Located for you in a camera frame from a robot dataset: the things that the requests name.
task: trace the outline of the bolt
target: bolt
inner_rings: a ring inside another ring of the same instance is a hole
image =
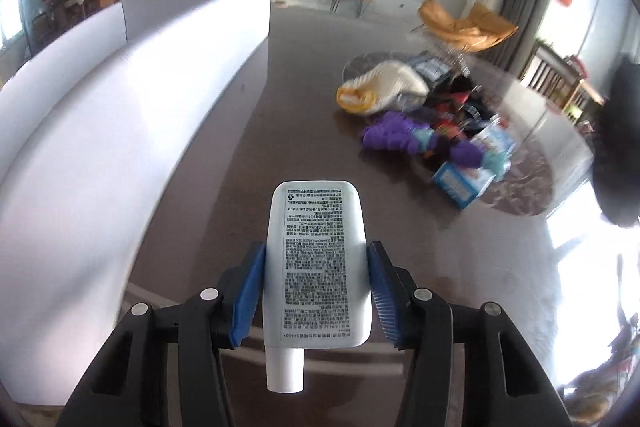
[[[487,304],[484,305],[484,311],[489,315],[497,317],[497,315],[500,315],[502,313],[502,308],[500,308],[500,304],[496,304],[495,302],[487,302]]]
[[[144,315],[148,311],[148,309],[149,306],[147,306],[144,302],[139,302],[138,304],[134,304],[131,307],[131,314],[136,316]]]
[[[200,298],[203,301],[212,301],[213,299],[216,299],[218,295],[220,295],[220,292],[215,288],[204,288],[204,290],[200,292]]]
[[[427,288],[418,288],[414,292],[414,297],[418,299],[418,301],[430,301],[433,297],[433,293],[431,293],[431,290],[428,290]]]

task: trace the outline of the bright window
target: bright window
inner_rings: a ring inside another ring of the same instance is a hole
[[[22,31],[20,20],[20,0],[0,0],[0,26],[6,40]]]

